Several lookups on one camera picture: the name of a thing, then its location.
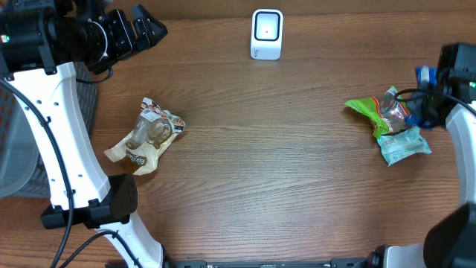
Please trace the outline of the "green candy bag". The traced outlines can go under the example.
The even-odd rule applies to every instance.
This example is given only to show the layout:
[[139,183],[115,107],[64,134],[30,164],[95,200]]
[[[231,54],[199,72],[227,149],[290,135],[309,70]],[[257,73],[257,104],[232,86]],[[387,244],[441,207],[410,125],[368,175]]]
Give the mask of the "green candy bag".
[[410,115],[404,102],[398,102],[398,93],[391,86],[383,95],[348,100],[345,105],[368,117],[373,125],[373,136],[380,138],[409,128],[405,119]]

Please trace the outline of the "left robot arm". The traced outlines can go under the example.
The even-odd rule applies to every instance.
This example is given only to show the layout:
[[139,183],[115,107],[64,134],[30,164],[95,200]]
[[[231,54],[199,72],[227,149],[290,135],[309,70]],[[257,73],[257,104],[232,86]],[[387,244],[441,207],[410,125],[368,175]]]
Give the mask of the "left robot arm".
[[1,10],[1,87],[14,94],[45,166],[47,229],[83,224],[106,237],[128,267],[162,267],[164,249],[138,215],[135,180],[109,176],[94,154],[77,98],[75,63],[95,74],[157,45],[167,28],[143,6],[102,1],[8,1]]

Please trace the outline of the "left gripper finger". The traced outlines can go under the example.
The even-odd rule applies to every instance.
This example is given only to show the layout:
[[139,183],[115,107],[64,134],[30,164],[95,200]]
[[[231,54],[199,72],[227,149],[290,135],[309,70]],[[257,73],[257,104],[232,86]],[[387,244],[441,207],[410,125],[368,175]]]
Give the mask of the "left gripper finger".
[[134,20],[133,26],[136,32],[138,50],[144,51],[149,49],[152,44],[149,21],[145,18],[138,18]]
[[134,20],[145,18],[149,21],[152,42],[160,42],[168,34],[167,27],[154,18],[141,4],[137,4],[132,8],[132,15]]

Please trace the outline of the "beige brown snack pouch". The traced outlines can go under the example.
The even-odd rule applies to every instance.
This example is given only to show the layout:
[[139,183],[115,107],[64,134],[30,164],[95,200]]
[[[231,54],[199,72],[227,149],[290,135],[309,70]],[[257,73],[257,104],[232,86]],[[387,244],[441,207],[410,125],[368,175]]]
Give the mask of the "beige brown snack pouch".
[[144,98],[135,128],[104,153],[126,173],[142,176],[158,167],[160,156],[184,131],[182,118],[162,109],[155,101]]

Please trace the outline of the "mint green snack packet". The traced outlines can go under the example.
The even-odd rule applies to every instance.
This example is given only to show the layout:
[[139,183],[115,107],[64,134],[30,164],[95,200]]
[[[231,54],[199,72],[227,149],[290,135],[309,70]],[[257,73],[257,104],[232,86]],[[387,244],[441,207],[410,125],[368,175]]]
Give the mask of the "mint green snack packet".
[[417,153],[431,154],[428,142],[420,135],[419,127],[396,135],[381,135],[377,142],[388,166]]

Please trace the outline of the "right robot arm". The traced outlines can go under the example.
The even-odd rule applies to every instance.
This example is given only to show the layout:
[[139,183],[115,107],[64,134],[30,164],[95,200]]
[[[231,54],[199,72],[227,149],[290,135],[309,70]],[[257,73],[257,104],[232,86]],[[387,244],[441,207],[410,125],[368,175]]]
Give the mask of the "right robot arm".
[[427,233],[423,243],[378,246],[357,267],[475,268],[475,45],[444,45],[436,83],[405,89],[398,102],[415,103],[420,127],[446,129],[460,180],[459,207]]

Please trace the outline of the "blue cookie packet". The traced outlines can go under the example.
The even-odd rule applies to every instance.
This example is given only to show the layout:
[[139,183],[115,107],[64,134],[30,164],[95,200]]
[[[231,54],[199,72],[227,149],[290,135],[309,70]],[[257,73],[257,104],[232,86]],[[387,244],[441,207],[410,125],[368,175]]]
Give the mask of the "blue cookie packet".
[[[429,90],[437,83],[437,68],[431,66],[418,66],[415,69],[417,88]],[[427,94],[424,92],[413,92],[410,96],[411,101],[406,103],[406,107],[410,111],[410,115],[405,122],[411,126],[418,126],[422,129],[430,130],[434,126],[427,121],[423,115],[424,102]]]

